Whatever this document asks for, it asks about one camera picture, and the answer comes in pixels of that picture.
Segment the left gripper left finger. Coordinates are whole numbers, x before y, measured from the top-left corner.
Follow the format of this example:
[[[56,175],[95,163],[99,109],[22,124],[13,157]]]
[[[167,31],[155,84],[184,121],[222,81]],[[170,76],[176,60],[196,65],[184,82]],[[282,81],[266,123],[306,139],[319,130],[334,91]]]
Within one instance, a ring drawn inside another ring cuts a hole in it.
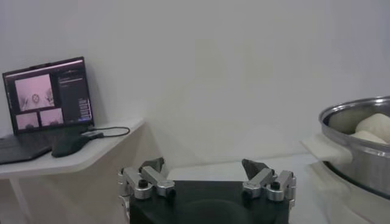
[[[147,200],[151,198],[154,191],[167,200],[174,198],[175,182],[161,174],[164,164],[164,158],[159,157],[143,162],[138,169],[122,168],[118,173],[119,197],[128,200],[134,196],[137,200]]]

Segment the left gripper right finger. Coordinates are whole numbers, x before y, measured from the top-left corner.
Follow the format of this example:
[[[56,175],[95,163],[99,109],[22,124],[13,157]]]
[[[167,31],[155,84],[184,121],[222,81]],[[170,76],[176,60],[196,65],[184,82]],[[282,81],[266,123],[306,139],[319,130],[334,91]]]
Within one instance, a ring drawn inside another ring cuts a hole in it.
[[[262,195],[273,202],[287,200],[296,202],[296,176],[283,170],[279,174],[265,163],[243,159],[241,165],[246,172],[247,181],[243,182],[242,196],[246,201],[260,198]]]

